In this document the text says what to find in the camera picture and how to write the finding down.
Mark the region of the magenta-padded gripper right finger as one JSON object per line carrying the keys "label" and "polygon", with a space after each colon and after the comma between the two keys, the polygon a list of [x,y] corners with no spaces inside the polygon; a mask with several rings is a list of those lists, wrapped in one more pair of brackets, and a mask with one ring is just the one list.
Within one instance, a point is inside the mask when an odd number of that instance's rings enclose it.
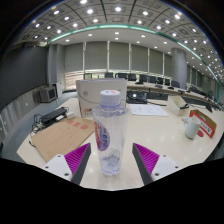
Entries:
{"label": "magenta-padded gripper right finger", "polygon": [[133,144],[132,153],[145,185],[181,169],[168,155],[159,155],[137,143]]}

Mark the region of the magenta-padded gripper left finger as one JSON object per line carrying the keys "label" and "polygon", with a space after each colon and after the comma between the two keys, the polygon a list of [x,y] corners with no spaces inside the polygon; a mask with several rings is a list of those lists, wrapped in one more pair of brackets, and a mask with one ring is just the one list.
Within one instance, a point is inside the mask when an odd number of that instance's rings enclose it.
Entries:
{"label": "magenta-padded gripper left finger", "polygon": [[66,155],[57,154],[43,166],[43,170],[79,185],[90,154],[91,144],[87,143]]}

